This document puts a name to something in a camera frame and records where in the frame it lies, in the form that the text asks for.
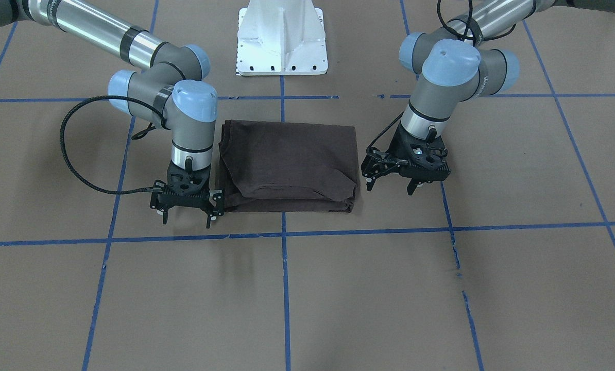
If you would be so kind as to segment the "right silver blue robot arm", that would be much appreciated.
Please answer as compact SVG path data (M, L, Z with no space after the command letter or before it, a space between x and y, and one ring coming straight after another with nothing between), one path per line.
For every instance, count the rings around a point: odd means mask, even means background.
M150 208L162 216L164 224L173 207L202 210L207 227L223 215L223 191L210 190L218 94L204 81L211 62L201 47L178 47L86 1L0 1L0 28L24 20L75 35L140 69L117 71L106 95L84 99L63 118L60 148L75 178L110 195L150 193ZM75 169L66 150L67 123L80 108L102 100L131 117L148 120L148 127L134 134L133 140L155 129L171 132L166 181L157 179L146 188L107 190Z

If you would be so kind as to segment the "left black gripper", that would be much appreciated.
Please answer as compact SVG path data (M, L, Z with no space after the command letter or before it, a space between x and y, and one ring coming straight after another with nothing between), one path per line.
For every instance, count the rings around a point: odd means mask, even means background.
M372 191L376 179L399 172L400 176L411 179L406 192L413 196L423 184L444 181L449 176L451 169L446 161L447 155L448 150L434 125L428 127L425 139L412 136L399 125L387 153L373 146L367 147L360 169L367 191Z

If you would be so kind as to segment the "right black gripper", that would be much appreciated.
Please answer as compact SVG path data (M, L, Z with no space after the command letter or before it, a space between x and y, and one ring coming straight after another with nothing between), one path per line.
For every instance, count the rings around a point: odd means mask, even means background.
M168 224L169 209L175 206L199 208L207 216L206 229L213 221L224 215L223 191L210 191L211 167L188 172L169 163L167 182L156 181L160 191L150 195L150 209L155 210L164 225Z

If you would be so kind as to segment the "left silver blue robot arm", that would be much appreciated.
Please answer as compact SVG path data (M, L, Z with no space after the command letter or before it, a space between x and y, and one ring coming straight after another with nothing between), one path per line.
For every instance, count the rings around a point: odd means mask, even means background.
M442 132L458 103L512 87L519 59L502 49L481 50L484 42L512 33L517 24L555 6L615 13L615 1L483 1L431 32L414 32L400 45L399 61L417 77L408 104L390 124L387 150L370 143L360 166L368 191L376 180L397 173L409 179L413 195L425 183L444 181L451 170Z

